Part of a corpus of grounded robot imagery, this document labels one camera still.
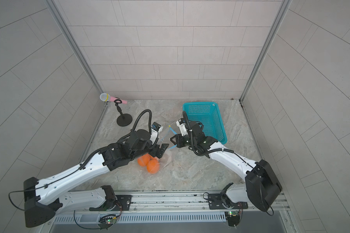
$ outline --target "mounting plate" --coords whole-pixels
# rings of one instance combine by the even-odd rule
[[[116,195],[116,196],[117,196],[117,201],[120,202],[122,205],[122,211],[129,210],[132,196],[131,195]],[[114,206],[114,208],[111,209],[110,211],[119,211],[119,207]]]
[[[236,203],[232,208],[226,208],[224,207],[221,199],[221,194],[220,193],[210,193],[207,195],[207,198],[209,199],[209,208],[210,210],[235,210],[239,209],[240,207],[238,206],[238,203]],[[247,203],[245,202],[240,202],[243,204],[243,209],[247,209]]]

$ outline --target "gray floor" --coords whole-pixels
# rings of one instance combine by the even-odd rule
[[[189,100],[130,100],[128,104],[121,104],[123,113],[129,113],[135,121],[144,109],[152,111],[152,122],[162,125],[171,124],[182,117],[182,105]],[[260,160],[254,139],[252,138],[246,118],[238,100],[214,100],[218,103],[222,115],[229,149],[246,156]],[[97,148],[116,142],[127,134],[133,122],[126,127],[116,124],[119,113],[115,105],[108,106],[101,126],[91,145],[90,152]],[[147,129],[148,114],[139,121],[136,129]],[[154,175],[144,171],[135,161],[127,166],[91,179],[75,189],[95,189],[102,185],[111,185],[115,190],[221,190],[228,183],[240,183],[241,179],[221,163],[198,157],[192,151],[184,148],[172,149],[172,162]]]

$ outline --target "black motor housing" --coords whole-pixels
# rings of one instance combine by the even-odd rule
[[[245,177],[246,191],[252,204],[267,212],[279,193],[283,190],[270,164],[264,160],[256,162]]]
[[[38,202],[40,196],[36,196],[35,185],[38,184],[38,179],[31,177],[23,182],[23,190],[30,189],[31,191],[24,192],[24,205],[25,205],[25,222],[26,227],[36,227],[51,220],[56,214],[56,211],[62,207],[57,198],[53,203],[49,205],[43,205]]]

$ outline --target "pink microphone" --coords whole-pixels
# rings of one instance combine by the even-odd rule
[[[100,95],[100,100],[102,100],[104,102],[110,101],[110,102],[115,103],[115,106],[117,107],[117,111],[120,114],[120,116],[117,118],[117,124],[119,126],[127,126],[127,125],[131,124],[132,116],[128,113],[123,114],[121,107],[118,106],[118,104],[127,104],[126,100],[121,100],[119,98],[112,97],[107,93],[102,93]]]
[[[111,102],[114,102],[114,100],[121,100],[119,98],[115,98],[113,96],[110,96],[109,94],[107,93],[102,93],[100,95],[100,100],[104,101],[104,102],[107,102],[107,101],[111,101]],[[127,104],[127,101],[126,100],[121,100],[122,101],[122,104]]]

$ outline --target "orange ball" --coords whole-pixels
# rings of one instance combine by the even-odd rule
[[[150,156],[150,159],[151,160],[159,160],[159,158],[157,158],[157,157],[153,157],[153,156],[151,156],[151,155],[149,155]]]
[[[149,163],[147,164],[147,171],[150,174],[156,174],[159,171],[159,162],[158,160],[151,160],[149,161]]]
[[[145,167],[149,161],[150,161],[149,154],[145,154],[137,159],[137,163],[142,167]]]

